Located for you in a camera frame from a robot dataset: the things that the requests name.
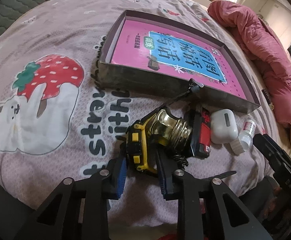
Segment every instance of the bed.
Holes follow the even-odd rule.
[[[250,116],[235,113],[237,126],[253,118],[256,132],[268,133],[291,156],[287,132],[261,92],[260,74],[207,8],[191,0],[49,0],[0,36],[0,184],[11,195],[37,208],[63,178],[89,177],[118,152],[125,127],[165,100],[110,90],[95,80],[100,48],[126,9],[183,22],[225,43],[261,103]],[[181,116],[185,106],[174,104],[172,113]],[[209,158],[190,158],[187,168],[197,178],[229,170],[237,174],[225,182],[237,195],[272,174],[255,148],[235,156],[229,145],[212,145]],[[128,172],[122,198],[110,205],[111,224],[176,223],[177,202],[163,200],[157,180],[134,171]]]

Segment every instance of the pink book cover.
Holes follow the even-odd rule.
[[[246,99],[233,70],[218,49],[156,25],[126,20],[111,63],[185,80],[193,78]]]

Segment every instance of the pink comforter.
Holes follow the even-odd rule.
[[[246,6],[217,0],[207,11],[222,26],[229,27],[241,49],[262,74],[277,122],[291,128],[291,62],[279,38]]]

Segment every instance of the strawberry print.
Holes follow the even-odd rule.
[[[79,63],[66,56],[28,63],[12,85],[15,94],[0,101],[0,152],[43,155],[57,149],[69,133],[83,78]]]
[[[166,9],[163,9],[163,11],[164,11],[165,13],[168,13],[168,14],[173,15],[173,16],[178,16],[178,15],[180,15],[179,13],[175,13],[175,12],[173,12],[173,11],[166,10]]]
[[[203,22],[207,22],[209,18],[200,18]]]
[[[63,83],[71,83],[79,87],[84,77],[81,66],[73,59],[58,54],[51,54],[30,62],[24,71],[17,75],[12,88],[18,88],[17,95],[31,97],[34,89],[43,83],[46,88],[42,100],[53,98],[60,92]]]

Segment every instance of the bottle cap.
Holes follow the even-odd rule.
[[[245,134],[242,134],[239,139],[244,151],[248,150],[251,144],[250,137]]]
[[[230,146],[236,155],[245,152],[238,137],[234,141],[230,142]]]

